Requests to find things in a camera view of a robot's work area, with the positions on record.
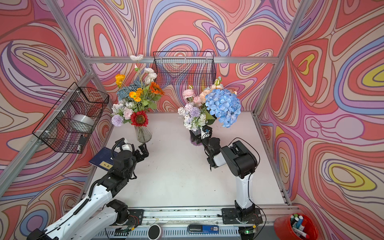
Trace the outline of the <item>blue black device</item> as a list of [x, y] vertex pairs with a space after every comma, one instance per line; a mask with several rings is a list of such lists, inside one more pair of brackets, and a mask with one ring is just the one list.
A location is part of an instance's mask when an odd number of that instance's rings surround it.
[[187, 231], [190, 234], [219, 234], [220, 229], [216, 225], [188, 225]]

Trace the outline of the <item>orange poppy stem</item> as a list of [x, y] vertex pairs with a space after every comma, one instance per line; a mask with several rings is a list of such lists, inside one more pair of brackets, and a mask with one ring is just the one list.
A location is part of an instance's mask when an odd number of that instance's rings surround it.
[[142, 87], [142, 81], [137, 78], [128, 86], [124, 85], [124, 80], [126, 79], [125, 75], [117, 74], [115, 76], [115, 83], [118, 87], [117, 98], [119, 102], [122, 102], [126, 98], [129, 98], [130, 92], [136, 92], [139, 88]]

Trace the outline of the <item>blue hydrangea stem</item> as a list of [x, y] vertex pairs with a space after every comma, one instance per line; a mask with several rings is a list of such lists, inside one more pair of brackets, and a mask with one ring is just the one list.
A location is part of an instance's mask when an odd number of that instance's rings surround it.
[[209, 114], [216, 117], [222, 127], [231, 127], [241, 114], [242, 105], [235, 92], [215, 89], [205, 96], [205, 106]]

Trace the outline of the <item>red flower with leaf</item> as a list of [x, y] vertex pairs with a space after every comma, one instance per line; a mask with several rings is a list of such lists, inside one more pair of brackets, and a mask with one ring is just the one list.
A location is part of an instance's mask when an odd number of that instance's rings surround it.
[[131, 124], [135, 127], [147, 127], [149, 123], [148, 116], [145, 111], [135, 112], [130, 118]]

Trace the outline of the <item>peach rose stem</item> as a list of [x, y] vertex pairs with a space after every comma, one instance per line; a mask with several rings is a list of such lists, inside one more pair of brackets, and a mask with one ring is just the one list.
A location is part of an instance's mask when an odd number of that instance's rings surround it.
[[211, 92], [212, 92], [212, 90], [211, 90], [210, 88], [207, 88], [207, 89], [203, 90], [203, 91], [200, 93], [199, 97], [200, 97], [200, 100], [201, 100], [201, 103], [202, 103], [202, 104], [206, 102], [206, 96], [207, 96], [208, 94], [210, 94]]

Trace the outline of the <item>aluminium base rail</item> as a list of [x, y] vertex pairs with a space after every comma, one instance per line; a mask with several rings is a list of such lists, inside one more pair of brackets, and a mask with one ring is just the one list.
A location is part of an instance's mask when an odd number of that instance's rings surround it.
[[[110, 226], [100, 230], [93, 238], [95, 240], [147, 240], [150, 226], [158, 225], [161, 228], [162, 240], [240, 240], [240, 230], [256, 224], [257, 232], [249, 236], [249, 239], [274, 240], [277, 238], [274, 230], [274, 222], [277, 218], [300, 214], [298, 207], [288, 205], [260, 205], [258, 217], [263, 220], [259, 223], [256, 219], [246, 222], [236, 220], [224, 220], [222, 218], [222, 206], [213, 207], [164, 207], [144, 208], [141, 225], [135, 230], [124, 233], [119, 226]], [[190, 234], [189, 225], [216, 225], [219, 227], [217, 234]]]

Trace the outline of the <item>red pen cup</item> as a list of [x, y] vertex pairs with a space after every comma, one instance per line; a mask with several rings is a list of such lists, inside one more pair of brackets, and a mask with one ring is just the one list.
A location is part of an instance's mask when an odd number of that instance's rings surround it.
[[304, 214], [277, 218], [274, 230], [279, 240], [317, 240], [319, 237], [314, 222]]

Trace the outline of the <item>purple blue glass vase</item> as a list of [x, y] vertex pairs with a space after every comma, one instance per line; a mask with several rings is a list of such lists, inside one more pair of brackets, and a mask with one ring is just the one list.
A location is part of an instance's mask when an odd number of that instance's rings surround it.
[[202, 135], [201, 130], [189, 130], [190, 133], [190, 142], [194, 146], [201, 146], [202, 145]]

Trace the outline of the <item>pink peony stem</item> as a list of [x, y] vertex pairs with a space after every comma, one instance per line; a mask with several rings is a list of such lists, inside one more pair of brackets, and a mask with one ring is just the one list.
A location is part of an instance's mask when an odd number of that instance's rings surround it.
[[196, 106], [201, 106], [201, 98], [200, 96], [196, 95], [193, 86], [189, 85], [186, 90], [183, 91], [182, 96], [184, 99], [186, 99], [189, 103], [193, 103]]

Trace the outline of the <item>orange sunflower stem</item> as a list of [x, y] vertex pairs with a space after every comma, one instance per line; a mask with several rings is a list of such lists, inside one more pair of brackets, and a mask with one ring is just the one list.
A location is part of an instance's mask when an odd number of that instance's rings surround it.
[[161, 87], [155, 82], [151, 82], [149, 89], [151, 90], [151, 93], [155, 95], [163, 96], [165, 94], [165, 92], [161, 89]]

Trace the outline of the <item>lilac mixed flower bunch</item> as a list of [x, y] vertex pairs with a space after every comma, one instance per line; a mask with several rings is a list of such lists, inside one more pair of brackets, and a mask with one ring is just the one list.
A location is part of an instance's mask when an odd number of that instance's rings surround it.
[[178, 114], [183, 117], [184, 126], [189, 131], [200, 130], [207, 123], [206, 115], [193, 103], [178, 108]]

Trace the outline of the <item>blue rose bunch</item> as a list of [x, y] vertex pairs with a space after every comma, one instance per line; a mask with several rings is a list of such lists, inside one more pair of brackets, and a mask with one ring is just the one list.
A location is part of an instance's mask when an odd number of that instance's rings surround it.
[[136, 92], [141, 86], [140, 80], [134, 80], [129, 86], [122, 87], [117, 91], [118, 100], [122, 101], [128, 98], [130, 92]]

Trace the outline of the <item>round black speaker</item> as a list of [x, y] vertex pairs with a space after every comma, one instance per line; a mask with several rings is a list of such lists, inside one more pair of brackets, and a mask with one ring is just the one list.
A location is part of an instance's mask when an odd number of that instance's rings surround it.
[[149, 227], [147, 237], [149, 240], [160, 240], [163, 235], [162, 227], [158, 224], [153, 224]]

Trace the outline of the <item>white poppy stem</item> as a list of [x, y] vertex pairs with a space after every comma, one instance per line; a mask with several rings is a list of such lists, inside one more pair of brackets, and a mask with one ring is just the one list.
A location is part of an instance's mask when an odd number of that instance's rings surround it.
[[[143, 54], [130, 55], [130, 59], [135, 63], [138, 63], [144, 59], [144, 55]], [[142, 72], [146, 74], [146, 76], [142, 79], [142, 82], [145, 83], [146, 85], [150, 85], [152, 82], [156, 80], [158, 76], [155, 70], [153, 70], [152, 68], [144, 68], [143, 70], [141, 70], [137, 65], [135, 65], [134, 69], [136, 72], [140, 74]]]

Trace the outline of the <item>clear ribbed glass vase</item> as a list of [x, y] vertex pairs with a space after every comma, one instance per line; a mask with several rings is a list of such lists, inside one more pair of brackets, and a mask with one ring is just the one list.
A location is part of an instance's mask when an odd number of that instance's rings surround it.
[[152, 132], [148, 129], [148, 127], [135, 126], [135, 132], [136, 132], [137, 141], [140, 143], [147, 143], [152, 139]]

